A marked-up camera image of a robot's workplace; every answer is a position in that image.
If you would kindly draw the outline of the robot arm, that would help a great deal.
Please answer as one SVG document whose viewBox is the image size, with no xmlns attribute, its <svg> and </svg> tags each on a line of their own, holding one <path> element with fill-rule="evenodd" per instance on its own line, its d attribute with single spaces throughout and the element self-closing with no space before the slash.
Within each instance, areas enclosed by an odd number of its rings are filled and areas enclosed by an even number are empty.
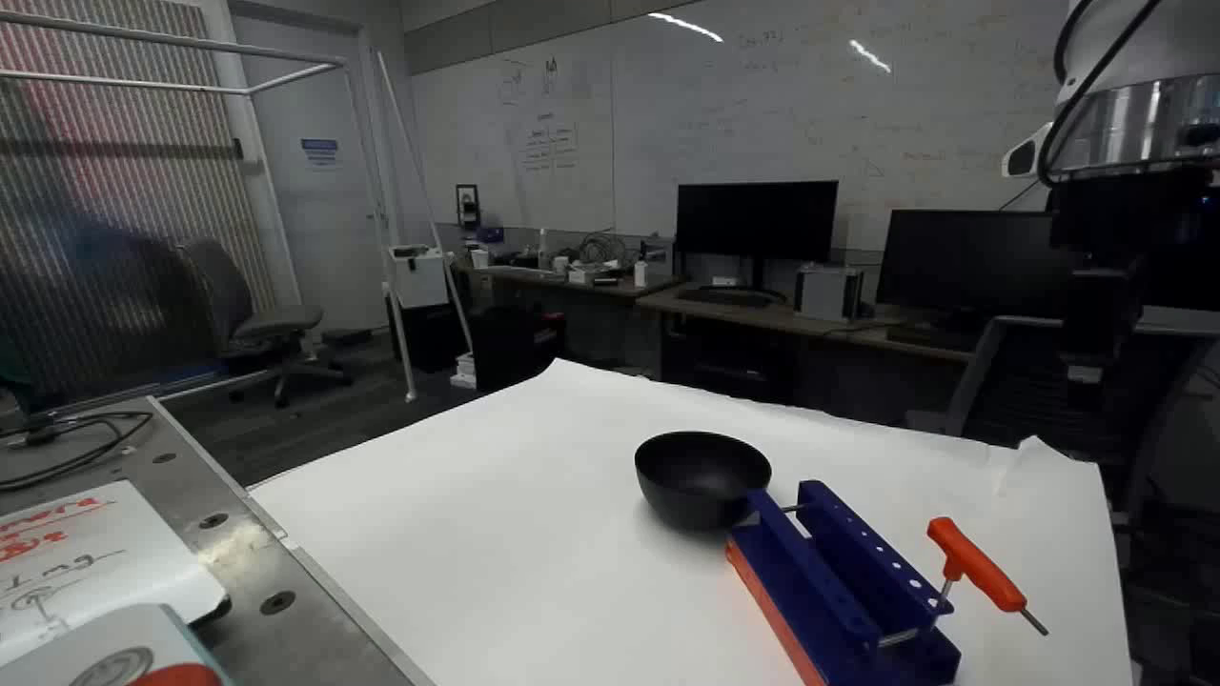
<svg viewBox="0 0 1220 686">
<path fill-rule="evenodd" d="M 1152 306 L 1220 306 L 1220 0 L 1066 0 L 1055 104 L 1002 172 L 1049 188 L 1052 242 Z"/>
</svg>

